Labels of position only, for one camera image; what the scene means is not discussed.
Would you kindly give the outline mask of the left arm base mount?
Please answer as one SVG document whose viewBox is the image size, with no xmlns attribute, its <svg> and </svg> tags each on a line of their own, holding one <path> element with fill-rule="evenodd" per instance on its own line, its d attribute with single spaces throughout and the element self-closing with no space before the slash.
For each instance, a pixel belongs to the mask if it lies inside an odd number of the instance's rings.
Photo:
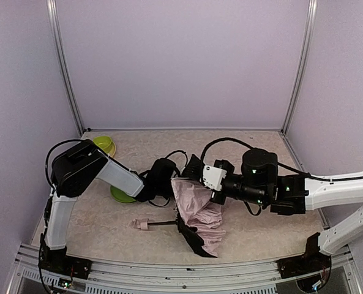
<svg viewBox="0 0 363 294">
<path fill-rule="evenodd" d="M 92 261 L 85 258 L 66 256 L 42 257 L 39 262 L 42 270 L 72 278 L 88 279 Z"/>
</svg>

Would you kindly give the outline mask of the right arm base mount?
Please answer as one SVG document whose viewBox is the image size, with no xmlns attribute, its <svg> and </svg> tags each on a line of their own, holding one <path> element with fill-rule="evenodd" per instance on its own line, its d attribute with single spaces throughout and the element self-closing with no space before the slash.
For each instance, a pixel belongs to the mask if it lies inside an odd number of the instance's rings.
<svg viewBox="0 0 363 294">
<path fill-rule="evenodd" d="M 332 265 L 332 261 L 331 256 L 327 255 L 316 255 L 313 257 L 298 255 L 281 258 L 277 261 L 277 265 L 281 278 L 288 279 L 328 269 Z"/>
</svg>

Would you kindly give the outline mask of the pink and black umbrella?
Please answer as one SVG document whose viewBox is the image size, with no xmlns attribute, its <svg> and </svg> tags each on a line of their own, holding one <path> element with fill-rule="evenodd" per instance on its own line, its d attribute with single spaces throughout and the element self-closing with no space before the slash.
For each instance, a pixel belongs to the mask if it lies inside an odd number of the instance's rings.
<svg viewBox="0 0 363 294">
<path fill-rule="evenodd" d="M 216 258 L 217 249 L 226 231 L 222 225 L 222 207 L 210 201 L 211 191 L 199 182 L 187 178 L 173 178 L 178 216 L 178 231 L 193 252 L 200 257 Z"/>
</svg>

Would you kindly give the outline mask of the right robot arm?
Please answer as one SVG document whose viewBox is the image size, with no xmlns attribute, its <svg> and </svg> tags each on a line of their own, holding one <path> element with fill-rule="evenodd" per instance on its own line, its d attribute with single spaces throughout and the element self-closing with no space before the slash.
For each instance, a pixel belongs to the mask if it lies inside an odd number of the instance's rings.
<svg viewBox="0 0 363 294">
<path fill-rule="evenodd" d="M 241 174 L 226 160 L 205 165 L 201 172 L 204 187 L 211 190 L 211 201 L 224 204 L 230 197 L 246 205 L 283 216 L 347 204 L 360 208 L 328 230 L 309 237 L 304 257 L 330 256 L 363 235 L 363 171 L 343 175 L 315 176 L 301 171 L 280 176 L 282 164 L 277 155 L 254 148 L 242 156 Z"/>
</svg>

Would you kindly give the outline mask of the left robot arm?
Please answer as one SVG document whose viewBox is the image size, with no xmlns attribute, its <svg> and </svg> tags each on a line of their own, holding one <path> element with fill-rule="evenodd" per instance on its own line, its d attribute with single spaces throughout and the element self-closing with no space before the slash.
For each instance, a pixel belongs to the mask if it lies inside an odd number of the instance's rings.
<svg viewBox="0 0 363 294">
<path fill-rule="evenodd" d="M 44 211 L 42 248 L 65 254 L 67 229 L 78 197 L 98 179 L 138 202 L 151 202 L 157 196 L 173 196 L 171 179 L 181 171 L 168 157 L 157 159 L 151 169 L 137 173 L 122 165 L 92 140 L 72 139 L 73 146 L 53 160 L 45 160 L 50 196 Z"/>
</svg>

